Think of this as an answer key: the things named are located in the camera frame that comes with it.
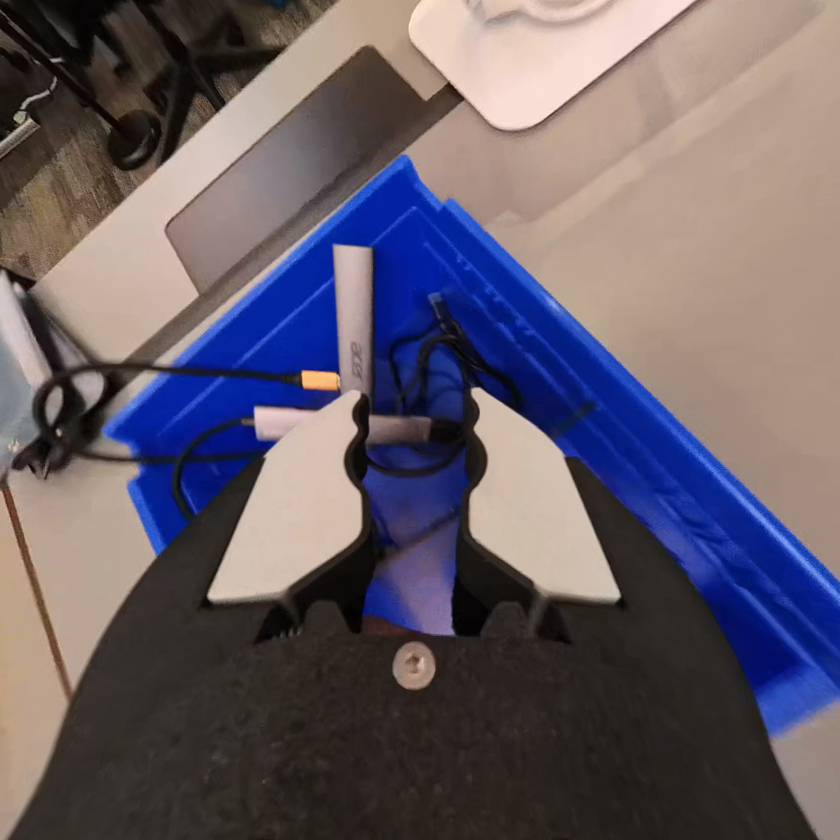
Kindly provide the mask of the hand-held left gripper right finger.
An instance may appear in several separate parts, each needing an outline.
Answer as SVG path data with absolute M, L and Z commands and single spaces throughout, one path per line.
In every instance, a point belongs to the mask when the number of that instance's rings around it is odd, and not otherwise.
M 563 634 L 561 604 L 616 606 L 621 591 L 563 451 L 487 391 L 464 404 L 457 632 L 481 634 L 503 603 L 527 634 Z

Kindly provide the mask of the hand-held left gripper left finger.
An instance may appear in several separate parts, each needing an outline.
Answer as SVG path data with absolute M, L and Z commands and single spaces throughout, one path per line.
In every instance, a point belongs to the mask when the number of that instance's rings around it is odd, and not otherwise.
M 270 448 L 207 592 L 215 606 L 272 603 L 300 623 L 332 602 L 362 626 L 375 571 L 366 439 L 370 403 L 346 392 Z

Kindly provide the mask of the blue plastic bin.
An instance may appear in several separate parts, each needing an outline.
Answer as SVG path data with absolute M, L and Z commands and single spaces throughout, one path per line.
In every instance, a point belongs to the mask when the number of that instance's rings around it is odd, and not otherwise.
M 421 347 L 439 292 L 467 339 L 508 385 L 479 373 L 493 396 L 511 399 L 577 458 L 643 523 L 688 573 L 738 661 L 772 735 L 838 702 L 838 580 L 624 367 L 454 201 L 442 203 L 406 155 L 397 158 L 296 247 L 266 279 L 192 343 L 176 366 L 285 370 L 338 363 L 332 246 L 372 246 L 376 410 L 400 388 L 423 410 L 456 420 L 466 384 L 452 353 Z M 161 374 L 106 423 L 104 433 L 142 459 L 129 495 L 155 552 L 186 527 L 254 453 L 245 426 L 200 434 L 258 404 L 321 408 L 330 397 L 256 380 Z M 466 479 L 463 449 L 442 454 L 377 451 L 388 469 L 431 469 L 401 479 L 373 471 L 373 546 L 399 520 L 412 536 L 454 516 Z

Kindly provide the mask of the black cable gold plug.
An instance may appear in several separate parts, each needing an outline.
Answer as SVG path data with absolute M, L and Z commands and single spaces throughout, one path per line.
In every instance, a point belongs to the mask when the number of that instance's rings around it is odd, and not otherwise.
M 259 452 L 245 451 L 243 453 L 221 455 L 195 455 L 195 450 L 201 445 L 202 441 L 211 438 L 214 432 L 199 435 L 194 443 L 185 446 L 177 455 L 116 455 L 86 443 L 75 442 L 72 435 L 65 431 L 57 421 L 50 422 L 48 420 L 46 406 L 54 391 L 63 389 L 66 385 L 74 385 L 76 378 L 89 373 L 102 375 L 117 373 L 156 374 L 214 380 L 266 382 L 288 385 L 311 392 L 337 392 L 340 389 L 340 376 L 333 371 L 270 372 L 201 365 L 151 364 L 127 361 L 73 365 L 67 370 L 52 374 L 36 388 L 31 401 L 31 415 L 41 439 L 48 445 L 56 446 L 59 450 L 67 452 L 70 460 L 82 459 L 92 463 L 110 465 L 170 466 L 172 468 L 171 494 L 176 507 L 185 520 L 190 520 L 196 516 L 196 512 L 186 501 L 182 488 L 183 472 L 187 464 L 253 459 L 259 456 Z

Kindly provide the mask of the grey hub with cable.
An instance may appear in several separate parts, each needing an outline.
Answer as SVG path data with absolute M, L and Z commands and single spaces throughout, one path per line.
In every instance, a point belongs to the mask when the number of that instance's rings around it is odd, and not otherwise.
M 470 342 L 464 330 L 448 313 L 440 296 L 433 295 L 430 306 L 434 324 L 412 335 L 394 340 L 388 363 L 396 386 L 395 414 L 373 416 L 367 413 L 374 391 L 374 254 L 370 247 L 334 245 L 332 247 L 335 311 L 339 344 L 339 378 L 342 392 L 357 392 L 350 409 L 350 420 L 363 411 L 360 427 L 354 427 L 347 455 L 350 473 L 363 476 L 372 467 L 384 475 L 420 479 L 435 475 L 465 454 L 467 475 L 474 485 L 487 475 L 486 447 L 475 436 L 478 405 L 472 395 L 482 385 L 481 375 L 501 384 L 510 396 L 512 406 L 520 407 L 520 392 L 513 380 L 492 367 Z M 427 404 L 431 360 L 436 350 L 453 355 L 458 368 L 460 391 L 464 397 L 464 419 L 412 415 L 406 412 L 408 397 L 416 392 L 417 400 Z M 366 445 L 374 436 L 374 446 L 447 447 L 447 455 L 425 467 L 393 467 L 369 459 Z

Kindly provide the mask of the grey desk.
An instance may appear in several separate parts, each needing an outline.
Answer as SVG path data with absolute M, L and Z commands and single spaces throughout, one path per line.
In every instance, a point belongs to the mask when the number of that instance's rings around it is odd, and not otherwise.
M 80 337 L 103 354 L 151 349 L 156 333 L 187 308 L 196 289 L 167 244 L 164 223 L 213 176 L 298 105 L 341 60 L 370 43 L 418 96 L 443 90 L 442 81 L 408 45 L 409 2 L 340 2 L 301 35 L 273 66 L 200 129 L 174 162 L 149 176 L 40 282 L 40 296 Z M 483 124 L 465 103 L 408 149 L 422 180 L 440 198 L 453 198 L 631 374 L 647 393 L 616 409 L 620 431 L 642 444 L 655 397 L 739 479 L 744 504 L 776 515 L 827 571 L 838 573 L 838 2 L 701 2 L 652 45 L 643 47 L 542 127 L 520 135 Z M 57 620 L 62 653 L 74 680 L 88 664 L 96 636 L 115 613 L 129 583 L 151 562 L 137 518 L 118 477 L 105 468 L 74 468 L 54 486 L 16 482 L 17 501 L 35 552 L 49 574 L 47 606 Z M 741 590 L 736 624 L 790 618 L 784 645 L 797 665 L 773 660 L 770 699 L 783 688 L 808 689 L 805 715 L 775 743 L 772 770 L 781 770 L 812 829 L 838 838 L 838 614 L 818 614 L 836 581 L 805 553 L 802 572 L 782 548 L 761 547 L 726 557 L 737 522 L 723 513 L 692 521 L 685 545 L 717 550 L 728 575 L 752 570 L 756 584 Z M 475 653 L 467 642 L 430 639 L 440 650 L 441 688 L 398 689 L 390 662 L 396 637 L 374 635 L 357 644 L 336 636 L 316 642 L 324 653 L 292 684 L 291 656 L 303 642 L 267 643 L 266 653 L 236 654 L 215 665 L 215 694 L 197 689 L 163 706 L 172 737 L 175 713 L 197 723 L 235 719 L 245 747 L 258 746 L 257 723 L 243 717 L 250 697 L 231 694 L 245 677 L 259 677 L 261 706 L 291 723 L 304 686 L 324 679 L 341 689 L 326 709 L 341 723 L 356 721 L 356 701 L 370 696 L 363 735 L 367 753 L 333 784 L 333 766 L 284 763 L 288 750 L 270 747 L 274 775 L 234 762 L 234 781 L 222 792 L 248 806 L 237 837 L 279 836 L 260 828 L 263 792 L 291 792 L 300 782 L 301 819 L 318 818 L 328 838 L 571 838 L 559 817 L 538 812 L 560 804 L 566 785 L 557 774 L 538 781 L 549 791 L 536 800 L 525 777 L 537 772 L 536 747 L 513 758 L 481 762 L 489 781 L 467 778 L 467 736 L 488 734 L 507 747 L 521 723 L 519 706 L 490 713 L 479 729 L 467 700 L 479 688 Z M 179 687 L 179 697 L 184 693 Z M 215 796 L 222 815 L 227 800 Z

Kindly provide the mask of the grey pouch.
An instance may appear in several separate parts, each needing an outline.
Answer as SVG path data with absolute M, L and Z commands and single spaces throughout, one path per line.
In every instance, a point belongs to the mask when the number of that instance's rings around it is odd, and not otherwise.
M 1 269 L 1 456 L 2 477 L 12 470 L 46 479 L 50 446 L 33 418 L 35 393 L 62 365 L 51 318 L 31 296 L 34 284 Z

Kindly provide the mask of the black chair wheel base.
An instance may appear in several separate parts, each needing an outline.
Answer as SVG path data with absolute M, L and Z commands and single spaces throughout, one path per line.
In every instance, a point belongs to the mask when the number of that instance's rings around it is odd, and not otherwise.
M 133 64 L 108 19 L 121 2 L 2 2 L 2 34 L 45 70 L 50 80 L 69 89 L 81 106 L 108 127 L 108 157 L 131 172 L 152 159 L 161 165 L 181 142 L 196 98 L 215 112 L 226 106 L 216 77 L 241 70 L 262 70 L 285 49 L 282 45 L 249 45 L 237 17 L 227 8 L 204 37 L 188 43 L 165 22 L 163 2 L 130 2 L 158 39 L 165 63 L 143 87 L 151 110 L 117 116 L 107 110 L 85 68 L 100 42 L 117 60 L 116 75 L 131 73 Z

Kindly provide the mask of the white folding stand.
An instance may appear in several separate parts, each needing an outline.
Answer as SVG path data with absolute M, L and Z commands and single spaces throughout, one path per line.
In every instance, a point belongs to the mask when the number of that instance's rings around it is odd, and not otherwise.
M 494 129 L 540 124 L 693 1 L 422 1 L 413 46 Z

